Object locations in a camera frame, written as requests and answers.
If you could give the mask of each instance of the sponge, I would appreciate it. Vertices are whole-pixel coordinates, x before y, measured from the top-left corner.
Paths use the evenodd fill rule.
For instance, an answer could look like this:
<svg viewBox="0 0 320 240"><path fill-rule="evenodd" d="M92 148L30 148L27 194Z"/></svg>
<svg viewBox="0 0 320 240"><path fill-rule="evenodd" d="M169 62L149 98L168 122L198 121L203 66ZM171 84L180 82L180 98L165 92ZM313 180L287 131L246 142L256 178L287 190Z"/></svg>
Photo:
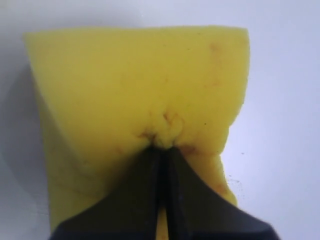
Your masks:
<svg viewBox="0 0 320 240"><path fill-rule="evenodd" d="M87 27L30 32L24 42L52 230L106 196L149 145L178 147L213 190L236 204L220 153L245 97L246 29Z"/></svg>

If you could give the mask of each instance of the brown stain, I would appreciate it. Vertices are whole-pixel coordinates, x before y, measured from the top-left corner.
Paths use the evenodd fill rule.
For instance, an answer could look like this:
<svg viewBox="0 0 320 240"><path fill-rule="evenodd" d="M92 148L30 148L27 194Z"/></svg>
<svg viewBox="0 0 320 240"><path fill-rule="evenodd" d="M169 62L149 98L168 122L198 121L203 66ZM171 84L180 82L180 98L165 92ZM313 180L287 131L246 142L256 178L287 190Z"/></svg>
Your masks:
<svg viewBox="0 0 320 240"><path fill-rule="evenodd" d="M174 123L174 120L178 120L180 119L182 121L183 124L185 124L185 120L180 117L180 115L178 113L175 113L172 117L170 116L169 111L165 111L164 114L162 114L164 120L169 124L169 126L172 126Z"/></svg>
<svg viewBox="0 0 320 240"><path fill-rule="evenodd" d="M169 113L168 113L168 111L166 111L163 115L163 118L169 123Z"/></svg>

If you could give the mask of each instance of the white surface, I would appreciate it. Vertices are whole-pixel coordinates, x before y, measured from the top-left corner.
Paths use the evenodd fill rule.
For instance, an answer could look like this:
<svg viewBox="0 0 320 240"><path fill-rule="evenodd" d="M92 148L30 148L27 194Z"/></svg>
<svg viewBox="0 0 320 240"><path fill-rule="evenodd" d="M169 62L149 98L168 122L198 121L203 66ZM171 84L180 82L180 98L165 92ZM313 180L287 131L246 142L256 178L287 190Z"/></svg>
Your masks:
<svg viewBox="0 0 320 240"><path fill-rule="evenodd" d="M239 205L284 240L320 236L320 2L0 0L0 239L49 236L46 176L23 32L71 26L247 27L245 104L223 153Z"/></svg>

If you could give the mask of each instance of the yellow sponge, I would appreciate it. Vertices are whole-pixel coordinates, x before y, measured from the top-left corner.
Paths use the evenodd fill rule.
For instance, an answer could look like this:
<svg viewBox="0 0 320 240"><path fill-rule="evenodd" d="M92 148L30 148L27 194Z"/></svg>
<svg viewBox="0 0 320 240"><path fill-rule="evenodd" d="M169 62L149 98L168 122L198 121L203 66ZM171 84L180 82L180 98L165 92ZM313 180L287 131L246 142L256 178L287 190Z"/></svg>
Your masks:
<svg viewBox="0 0 320 240"><path fill-rule="evenodd" d="M76 28L27 33L24 41L52 229L108 194L132 156L150 144L179 147L211 188L236 203L220 153L244 101L246 29Z"/></svg>

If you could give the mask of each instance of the sponge edge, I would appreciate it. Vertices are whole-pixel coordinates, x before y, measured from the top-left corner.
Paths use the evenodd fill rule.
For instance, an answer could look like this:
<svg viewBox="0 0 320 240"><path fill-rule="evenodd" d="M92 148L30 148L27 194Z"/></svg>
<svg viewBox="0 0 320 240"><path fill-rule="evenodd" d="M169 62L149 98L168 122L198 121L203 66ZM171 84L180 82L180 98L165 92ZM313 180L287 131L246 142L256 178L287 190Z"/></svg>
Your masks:
<svg viewBox="0 0 320 240"><path fill-rule="evenodd" d="M27 33L24 41L52 229L108 194L150 144L180 148L199 176L236 204L220 153L244 101L246 29L76 28Z"/></svg>

